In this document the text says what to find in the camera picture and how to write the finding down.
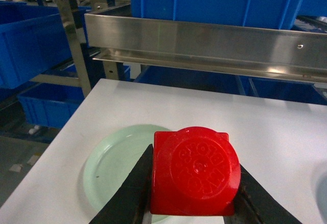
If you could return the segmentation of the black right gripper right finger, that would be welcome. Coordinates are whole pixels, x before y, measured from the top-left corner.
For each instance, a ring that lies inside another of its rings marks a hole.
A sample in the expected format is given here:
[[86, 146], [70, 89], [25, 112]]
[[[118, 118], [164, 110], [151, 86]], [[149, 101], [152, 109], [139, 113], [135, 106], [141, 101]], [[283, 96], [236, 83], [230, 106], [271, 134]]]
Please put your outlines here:
[[235, 213], [224, 216], [224, 223], [300, 223], [244, 167], [233, 203]]

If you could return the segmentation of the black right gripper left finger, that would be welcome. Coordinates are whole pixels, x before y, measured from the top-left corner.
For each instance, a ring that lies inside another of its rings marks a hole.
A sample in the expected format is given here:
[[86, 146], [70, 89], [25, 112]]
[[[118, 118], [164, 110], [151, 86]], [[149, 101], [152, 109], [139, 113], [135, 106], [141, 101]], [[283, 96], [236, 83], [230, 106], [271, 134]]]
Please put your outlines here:
[[148, 145], [118, 191], [90, 223], [151, 223], [153, 145]]

